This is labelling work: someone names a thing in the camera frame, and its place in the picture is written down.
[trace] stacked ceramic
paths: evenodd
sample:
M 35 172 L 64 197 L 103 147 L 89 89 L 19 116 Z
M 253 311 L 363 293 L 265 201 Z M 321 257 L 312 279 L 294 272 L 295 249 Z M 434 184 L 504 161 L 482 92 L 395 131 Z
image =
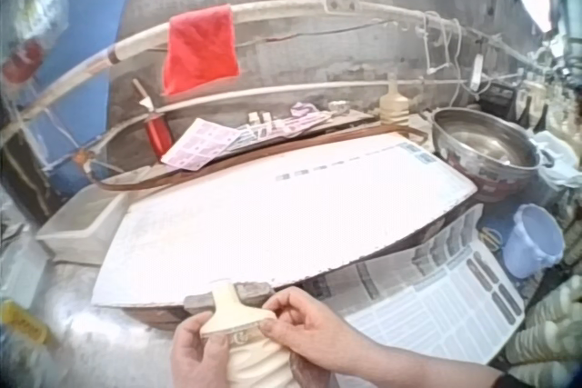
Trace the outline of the stacked ceramic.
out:
M 582 276 L 574 275 L 531 308 L 526 330 L 506 347 L 510 371 L 539 388 L 563 386 L 582 360 Z

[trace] plastic bag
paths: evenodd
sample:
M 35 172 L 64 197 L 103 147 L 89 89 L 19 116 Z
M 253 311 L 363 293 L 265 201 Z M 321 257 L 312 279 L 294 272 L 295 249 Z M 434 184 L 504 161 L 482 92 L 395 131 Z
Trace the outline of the plastic bag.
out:
M 2 0 L 0 83 L 28 81 L 67 26 L 67 0 Z

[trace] floor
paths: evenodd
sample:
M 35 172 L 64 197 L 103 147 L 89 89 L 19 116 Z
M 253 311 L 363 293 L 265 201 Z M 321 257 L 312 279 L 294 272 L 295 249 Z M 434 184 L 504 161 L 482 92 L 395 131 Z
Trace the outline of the floor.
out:
M 59 342 L 52 351 L 59 388 L 171 387 L 172 333 L 152 329 L 90 299 L 98 269 L 48 266 L 32 312 Z

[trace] yellow container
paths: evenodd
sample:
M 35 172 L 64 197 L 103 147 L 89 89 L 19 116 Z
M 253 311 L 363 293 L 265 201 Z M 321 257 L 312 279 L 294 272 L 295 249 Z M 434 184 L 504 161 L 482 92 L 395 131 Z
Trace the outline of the yellow container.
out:
M 48 327 L 44 323 L 11 300 L 2 302 L 0 306 L 0 323 L 37 344 L 46 343 L 49 337 Z

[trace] red cloth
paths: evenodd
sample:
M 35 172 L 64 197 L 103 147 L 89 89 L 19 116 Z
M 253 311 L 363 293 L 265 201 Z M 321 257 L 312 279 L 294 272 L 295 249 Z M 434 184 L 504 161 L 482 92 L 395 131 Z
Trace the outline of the red cloth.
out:
M 238 75 L 230 5 L 192 11 L 170 19 L 164 65 L 166 95 Z

